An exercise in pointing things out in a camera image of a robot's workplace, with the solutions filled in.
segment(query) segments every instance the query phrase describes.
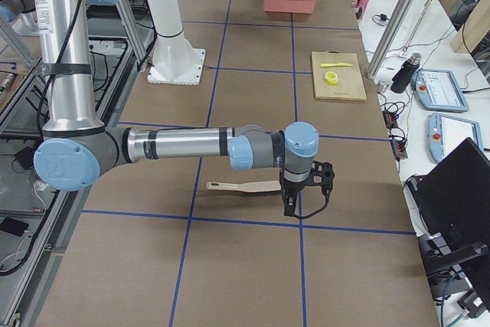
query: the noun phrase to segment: wooden cutting board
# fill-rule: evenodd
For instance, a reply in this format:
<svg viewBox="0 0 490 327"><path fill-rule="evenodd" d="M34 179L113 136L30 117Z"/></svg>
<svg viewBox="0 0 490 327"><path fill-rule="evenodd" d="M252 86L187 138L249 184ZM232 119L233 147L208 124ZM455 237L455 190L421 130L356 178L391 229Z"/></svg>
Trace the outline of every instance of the wooden cutting board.
<svg viewBox="0 0 490 327"><path fill-rule="evenodd" d="M320 67L321 63L350 63L353 67ZM356 54L312 52L313 82L315 98L330 100L366 101L366 91ZM332 86L325 82L325 73L335 72L338 84Z"/></svg>

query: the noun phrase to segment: metal pole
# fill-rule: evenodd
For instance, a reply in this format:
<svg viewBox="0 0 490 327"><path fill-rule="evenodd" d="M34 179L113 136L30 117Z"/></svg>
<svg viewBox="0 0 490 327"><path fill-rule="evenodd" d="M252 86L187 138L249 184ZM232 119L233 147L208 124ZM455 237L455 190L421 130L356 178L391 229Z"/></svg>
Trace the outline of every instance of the metal pole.
<svg viewBox="0 0 490 327"><path fill-rule="evenodd" d="M143 59L145 58L146 50L136 27L136 20L131 11L131 6L128 0L117 0L116 7L121 17L122 25L128 34L129 43L135 52L136 59L142 66L142 70L144 70L146 69L146 63Z"/></svg>
<svg viewBox="0 0 490 327"><path fill-rule="evenodd" d="M386 27L379 44L377 45L376 51L374 52L369 68L366 72L366 77L369 79L374 79L376 73L379 71L381 63L383 62L386 53L388 52L391 43L395 39L398 30L405 18L405 14L408 12L413 0L398 0L397 6L395 7L393 14L391 15L390 23Z"/></svg>
<svg viewBox="0 0 490 327"><path fill-rule="evenodd" d="M22 40L17 36L12 27L0 17L0 36L5 40L5 42L10 46L15 53L22 59L24 64L32 69L38 60L34 57L27 46L22 42Z"/></svg>

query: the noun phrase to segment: white table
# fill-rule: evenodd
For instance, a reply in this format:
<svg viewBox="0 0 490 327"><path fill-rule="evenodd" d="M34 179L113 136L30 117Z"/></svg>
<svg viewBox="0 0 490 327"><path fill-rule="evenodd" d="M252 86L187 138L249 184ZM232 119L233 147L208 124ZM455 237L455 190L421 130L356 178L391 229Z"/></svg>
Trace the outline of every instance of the white table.
<svg viewBox="0 0 490 327"><path fill-rule="evenodd" d="M398 31L398 34L390 49L396 49L405 45L410 32L413 30L413 27L423 10L425 2L426 0L413 1L407 16L403 20L402 27ZM371 59L373 55L369 51L374 52L376 50L376 46L385 29L385 27L376 25L372 21L372 17L373 15L379 15L381 13L384 13L390 17L396 3L397 0L370 0L367 10L364 13L363 20L359 22L359 28L362 32L364 46L369 59ZM413 52L421 53L423 56L421 65L424 68L451 70L456 75L459 85L464 87L465 75L476 68L476 63L470 55L455 54L452 51L450 42L454 35L456 35L456 32L454 31L450 20L448 19L438 0L433 0L411 44L430 44L431 42L440 39L448 30L452 31L451 35L447 39L441 41L439 47L432 54L429 60L427 60L427 57L437 46L437 43L431 46L411 47L408 50L408 54ZM405 59L399 57L389 57L385 59L374 82L377 83L379 80L387 80L391 82L391 78L400 69L401 64L404 61ZM468 75L468 82L468 90L488 87L488 83L479 69ZM393 93L389 89L384 95L388 102L408 102L409 100L408 94ZM488 122L488 117L490 116L490 91L466 94L465 98L470 107L469 111L466 113L449 113L449 115L479 122L482 130L484 146L490 147L490 123ZM382 96L380 96L380 103L383 102L384 99ZM404 182L411 175L426 174L436 166L436 162L432 159L429 152L427 138L427 125L431 115L432 112L424 110L417 97L414 96L412 99L410 117L407 118L408 109L406 109L398 119L399 126L404 129L405 132L407 131L407 126L410 126L408 129L408 159L403 160L400 164L400 180L402 182ZM417 232L417 235L421 235L424 233L423 225L420 223L417 207L407 189L405 189L405 197L410 209L413 226ZM446 325L460 314L461 309L457 306L456 301L463 294L464 293L455 294L446 302L444 307L444 322ZM478 319L470 319L465 317L458 323L458 326L460 327L488 327L489 325L490 313L488 312L485 312Z"/></svg>

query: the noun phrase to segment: black cylinder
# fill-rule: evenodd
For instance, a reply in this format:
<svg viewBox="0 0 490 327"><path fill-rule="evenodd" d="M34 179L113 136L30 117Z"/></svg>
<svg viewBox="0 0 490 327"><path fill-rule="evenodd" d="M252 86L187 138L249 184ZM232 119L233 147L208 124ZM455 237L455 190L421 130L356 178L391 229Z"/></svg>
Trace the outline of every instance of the black cylinder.
<svg viewBox="0 0 490 327"><path fill-rule="evenodd" d="M402 93L407 88L412 80L413 75L419 69L420 59L422 56L418 53L413 53L410 59L405 61L397 74L394 75L391 84L391 90L395 93Z"/></svg>

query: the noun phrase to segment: black monitor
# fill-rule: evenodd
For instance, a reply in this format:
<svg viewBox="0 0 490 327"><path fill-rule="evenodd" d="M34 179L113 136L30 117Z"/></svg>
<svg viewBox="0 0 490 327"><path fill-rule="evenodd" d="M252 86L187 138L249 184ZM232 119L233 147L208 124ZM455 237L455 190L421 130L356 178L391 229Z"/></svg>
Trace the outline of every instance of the black monitor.
<svg viewBox="0 0 490 327"><path fill-rule="evenodd" d="M490 247L490 161L470 138L418 183L415 199L429 232L441 233L451 251ZM460 266L490 310L490 256Z"/></svg>

